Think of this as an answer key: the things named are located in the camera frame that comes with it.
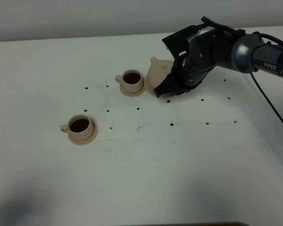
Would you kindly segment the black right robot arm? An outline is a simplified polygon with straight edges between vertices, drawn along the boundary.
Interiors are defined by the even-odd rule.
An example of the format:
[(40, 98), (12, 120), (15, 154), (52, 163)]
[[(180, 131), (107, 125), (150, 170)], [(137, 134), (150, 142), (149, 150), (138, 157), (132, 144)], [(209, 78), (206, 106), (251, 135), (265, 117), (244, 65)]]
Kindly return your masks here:
[(202, 17), (162, 41), (174, 57), (170, 74), (154, 88), (156, 97), (180, 95), (199, 86), (215, 67), (240, 73), (258, 70), (283, 78), (283, 41), (271, 35), (234, 29)]

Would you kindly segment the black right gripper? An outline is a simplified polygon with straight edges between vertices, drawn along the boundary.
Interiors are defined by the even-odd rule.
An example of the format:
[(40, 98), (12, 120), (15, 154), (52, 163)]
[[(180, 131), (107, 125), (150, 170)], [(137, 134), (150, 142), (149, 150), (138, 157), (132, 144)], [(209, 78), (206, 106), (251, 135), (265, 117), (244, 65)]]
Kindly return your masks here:
[(161, 84), (154, 88), (156, 97), (164, 94), (179, 96), (195, 89), (216, 66), (210, 50), (193, 50), (183, 55), (172, 51), (171, 54), (175, 60), (173, 69)]

